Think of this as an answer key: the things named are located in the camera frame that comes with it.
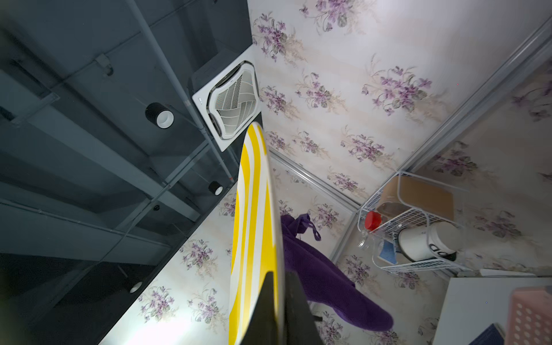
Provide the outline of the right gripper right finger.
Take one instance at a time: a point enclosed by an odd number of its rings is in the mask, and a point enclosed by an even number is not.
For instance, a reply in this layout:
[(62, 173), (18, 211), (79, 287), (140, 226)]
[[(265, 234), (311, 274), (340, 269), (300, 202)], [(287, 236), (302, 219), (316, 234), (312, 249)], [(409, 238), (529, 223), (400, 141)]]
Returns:
[(285, 273), (285, 344), (323, 344), (316, 318), (295, 272)]

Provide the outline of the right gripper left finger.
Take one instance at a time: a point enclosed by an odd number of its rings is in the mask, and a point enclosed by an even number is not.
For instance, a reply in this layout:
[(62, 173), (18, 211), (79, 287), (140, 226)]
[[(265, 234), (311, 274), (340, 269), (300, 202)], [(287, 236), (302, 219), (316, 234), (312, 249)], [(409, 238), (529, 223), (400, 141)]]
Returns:
[(276, 344), (274, 274), (268, 272), (241, 345)]

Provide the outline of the purple knitted cloth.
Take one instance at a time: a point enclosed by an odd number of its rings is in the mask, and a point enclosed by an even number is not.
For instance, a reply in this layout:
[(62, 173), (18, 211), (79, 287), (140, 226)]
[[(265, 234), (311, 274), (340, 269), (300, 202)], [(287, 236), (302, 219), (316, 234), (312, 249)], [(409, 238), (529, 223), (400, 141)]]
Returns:
[(310, 302), (321, 303), (334, 310), (345, 322), (368, 331), (389, 331), (392, 316), (356, 289), (339, 268), (316, 248), (298, 238), (308, 229), (316, 241), (321, 240), (308, 214), (280, 217), (283, 233), (285, 268), (295, 272)]

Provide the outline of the yellow striped round plate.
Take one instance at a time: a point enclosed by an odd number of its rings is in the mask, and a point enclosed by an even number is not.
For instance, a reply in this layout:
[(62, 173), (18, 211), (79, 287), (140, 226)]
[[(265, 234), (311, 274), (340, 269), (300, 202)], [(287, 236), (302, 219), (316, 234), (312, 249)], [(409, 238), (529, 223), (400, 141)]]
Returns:
[(273, 279), (268, 310), (281, 338), (285, 317), (283, 234), (263, 129), (246, 131), (237, 179), (229, 290), (229, 344), (240, 344), (252, 322), (266, 276)]

